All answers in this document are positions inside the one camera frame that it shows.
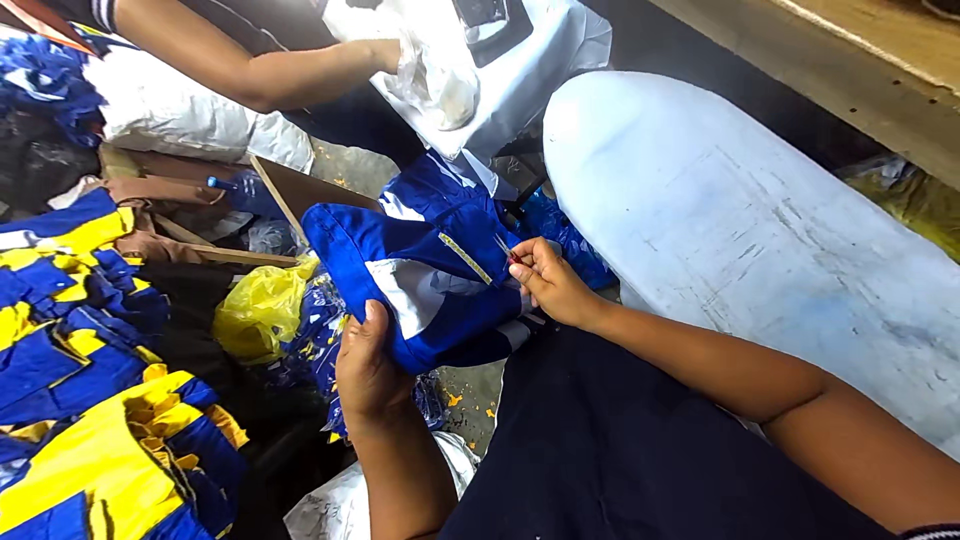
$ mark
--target stack of jackets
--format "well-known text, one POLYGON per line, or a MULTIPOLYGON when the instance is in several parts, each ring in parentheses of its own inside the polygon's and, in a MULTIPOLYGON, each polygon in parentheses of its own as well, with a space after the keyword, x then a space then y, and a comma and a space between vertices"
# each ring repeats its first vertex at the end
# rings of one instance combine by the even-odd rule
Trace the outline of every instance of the stack of jackets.
POLYGON ((304 232, 343 296, 364 320, 368 299, 387 306, 393 358, 411 374, 507 357, 529 336, 529 309, 510 277, 507 246, 519 238, 500 221, 487 189, 457 175, 435 151, 384 188, 386 215, 319 204, 304 232))
POLYGON ((216 538, 246 437, 216 394, 151 352, 166 298, 113 242, 96 189, 0 227, 0 539, 216 538))

